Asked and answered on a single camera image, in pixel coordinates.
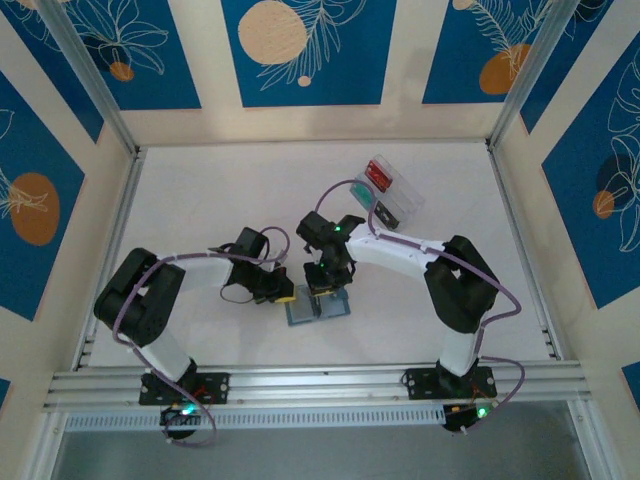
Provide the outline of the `blue card holder wallet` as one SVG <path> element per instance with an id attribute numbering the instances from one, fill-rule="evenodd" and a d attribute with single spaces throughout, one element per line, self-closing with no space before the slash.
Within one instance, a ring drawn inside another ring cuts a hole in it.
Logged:
<path id="1" fill-rule="evenodd" d="M 345 317 L 350 314 L 351 308 L 348 300 L 338 295 L 303 296 L 286 305 L 287 324 L 290 327 Z"/>

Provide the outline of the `black credit card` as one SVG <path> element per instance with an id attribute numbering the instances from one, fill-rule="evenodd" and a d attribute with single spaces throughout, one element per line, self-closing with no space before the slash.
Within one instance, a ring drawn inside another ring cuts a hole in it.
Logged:
<path id="1" fill-rule="evenodd" d="M 388 230 L 395 231 L 400 225 L 400 221 L 380 200 L 375 204 L 374 215 Z"/>

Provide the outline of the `clear acrylic card stand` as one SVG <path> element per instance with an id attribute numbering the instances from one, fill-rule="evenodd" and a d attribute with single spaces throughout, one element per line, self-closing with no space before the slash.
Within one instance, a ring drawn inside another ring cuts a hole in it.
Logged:
<path id="1" fill-rule="evenodd" d="M 401 173 L 397 169 L 395 169 L 394 166 L 389 163 L 382 155 L 376 155 L 370 160 L 372 159 L 379 161 L 382 166 L 392 175 L 393 183 L 391 187 L 385 193 L 381 193 L 365 176 L 365 169 L 367 165 L 355 177 L 355 179 L 364 181 L 373 187 L 373 190 L 377 197 L 377 201 L 380 200 L 400 221 L 398 229 L 393 232 L 401 232 L 402 230 L 405 230 L 409 224 L 412 223 L 412 221 L 415 219 L 416 214 L 423 207 L 425 200 L 408 182 L 408 180 L 404 176 L 402 176 Z M 382 225 L 374 215 L 374 210 L 373 221 L 385 228 L 385 226 Z"/>

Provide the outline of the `teal credit card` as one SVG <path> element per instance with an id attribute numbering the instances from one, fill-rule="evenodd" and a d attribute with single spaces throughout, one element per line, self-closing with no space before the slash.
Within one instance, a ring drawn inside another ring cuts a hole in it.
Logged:
<path id="1" fill-rule="evenodd" d="M 369 211 L 377 201 L 373 187 L 364 181 L 354 181 L 350 187 L 350 192 L 366 211 Z"/>

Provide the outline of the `red credit card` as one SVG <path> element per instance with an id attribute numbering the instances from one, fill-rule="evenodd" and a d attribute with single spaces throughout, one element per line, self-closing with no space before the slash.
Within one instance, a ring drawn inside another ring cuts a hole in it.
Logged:
<path id="1" fill-rule="evenodd" d="M 392 175 L 377 160 L 370 160 L 365 169 L 365 176 L 381 192 L 385 193 L 393 183 Z"/>

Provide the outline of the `black controller board green LED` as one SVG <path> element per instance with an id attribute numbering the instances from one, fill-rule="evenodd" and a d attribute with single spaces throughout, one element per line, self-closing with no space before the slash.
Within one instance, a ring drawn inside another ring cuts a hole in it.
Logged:
<path id="1" fill-rule="evenodd" d="M 172 442 L 192 436 L 195 430 L 187 430 L 186 426 L 193 426 L 198 419 L 194 404 L 173 405 L 161 411 L 159 425 L 166 440 Z"/>
<path id="2" fill-rule="evenodd" d="M 445 423 L 443 428 L 451 433 L 467 434 L 479 421 L 486 418 L 493 410 L 489 404 L 445 405 Z"/>

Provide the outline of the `aluminium mounting rail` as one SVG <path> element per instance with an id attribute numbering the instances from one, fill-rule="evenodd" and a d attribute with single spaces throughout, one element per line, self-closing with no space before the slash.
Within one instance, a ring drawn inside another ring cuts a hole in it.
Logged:
<path id="1" fill-rule="evenodd" d="M 577 361 L 524 361 L 515 401 L 574 401 L 592 397 Z M 240 368 L 222 391 L 229 408 L 392 405 L 409 402 L 403 364 Z M 137 408 L 141 367 L 90 367 L 56 372 L 43 402 L 47 412 Z"/>

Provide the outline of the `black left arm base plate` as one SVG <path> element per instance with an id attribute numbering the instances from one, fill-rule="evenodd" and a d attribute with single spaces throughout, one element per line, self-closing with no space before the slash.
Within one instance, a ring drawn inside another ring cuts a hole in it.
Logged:
<path id="1" fill-rule="evenodd" d="M 204 405 L 226 404 L 230 375 L 224 372 L 187 374 L 177 384 Z M 141 377 L 138 403 L 143 406 L 186 404 L 189 399 L 152 373 Z"/>

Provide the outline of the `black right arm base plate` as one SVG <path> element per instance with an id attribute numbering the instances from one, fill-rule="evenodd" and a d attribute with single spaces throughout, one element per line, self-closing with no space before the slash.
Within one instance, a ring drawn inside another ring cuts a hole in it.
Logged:
<path id="1" fill-rule="evenodd" d="M 497 396 L 493 371 L 487 366 L 476 366 L 462 377 L 439 365 L 411 368 L 404 372 L 401 382 L 406 387 L 410 400 L 464 400 L 477 396 Z"/>

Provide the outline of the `aluminium side rail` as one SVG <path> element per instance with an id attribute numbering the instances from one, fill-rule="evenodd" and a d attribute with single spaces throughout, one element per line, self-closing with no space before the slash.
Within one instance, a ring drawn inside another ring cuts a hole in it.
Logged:
<path id="1" fill-rule="evenodd" d="M 514 237 L 518 256 L 526 278 L 527 287 L 532 298 L 536 318 L 543 336 L 550 344 L 549 356 L 557 361 L 570 360 L 572 354 L 562 332 L 556 327 L 552 311 L 546 301 L 542 284 L 538 279 L 537 269 L 533 262 L 533 256 L 529 251 L 527 225 L 516 195 L 509 183 L 506 168 L 491 147 L 487 147 L 487 153 L 494 172 L 497 186 L 507 212 L 510 228 Z"/>
<path id="2" fill-rule="evenodd" d="M 103 287 L 108 282 L 116 263 L 117 254 L 130 216 L 147 151 L 148 149 L 146 147 L 139 147 L 126 171 L 125 182 L 118 197 L 115 213 L 108 230 L 107 243 L 102 255 L 98 277 L 85 311 L 84 323 L 80 330 L 73 360 L 71 361 L 71 371 L 77 371 L 82 367 L 81 361 L 84 355 L 85 345 L 96 331 L 97 320 L 93 313 L 94 304 Z"/>

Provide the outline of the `aluminium frame post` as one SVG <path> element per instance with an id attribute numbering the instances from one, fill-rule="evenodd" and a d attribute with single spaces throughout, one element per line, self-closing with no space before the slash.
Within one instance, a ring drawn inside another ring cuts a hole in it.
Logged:
<path id="1" fill-rule="evenodd" d="M 135 159 L 139 146 L 126 125 L 104 78 L 87 51 L 65 10 L 57 0 L 34 0 L 36 9 L 67 63 L 92 103 L 129 156 Z"/>
<path id="2" fill-rule="evenodd" d="M 566 25 L 580 0 L 552 0 L 548 16 L 543 21 L 529 54 L 518 73 L 512 89 L 487 139 L 487 150 L 494 154 L 505 139 L 512 123 L 539 79 L 550 55 L 559 42 Z"/>

